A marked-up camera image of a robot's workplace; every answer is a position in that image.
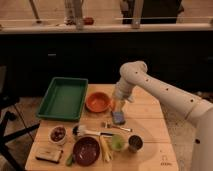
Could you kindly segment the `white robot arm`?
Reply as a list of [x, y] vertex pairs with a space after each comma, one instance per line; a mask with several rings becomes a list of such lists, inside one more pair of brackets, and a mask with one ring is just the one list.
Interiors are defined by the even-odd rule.
[[114, 98], [132, 102], [132, 91], [138, 86], [176, 110], [196, 127], [190, 171], [213, 171], [213, 103], [149, 76], [147, 70], [143, 61], [124, 63]]

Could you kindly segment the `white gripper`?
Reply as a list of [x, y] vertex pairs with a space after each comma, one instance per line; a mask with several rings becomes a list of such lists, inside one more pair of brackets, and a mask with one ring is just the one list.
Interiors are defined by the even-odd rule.
[[134, 86], [128, 83], [121, 83], [117, 82], [114, 91], [113, 91], [113, 97], [115, 99], [111, 99], [111, 111], [112, 112], [118, 112], [120, 114], [123, 114], [123, 108], [126, 104], [126, 100], [130, 103], [134, 102], [132, 92], [133, 92]]

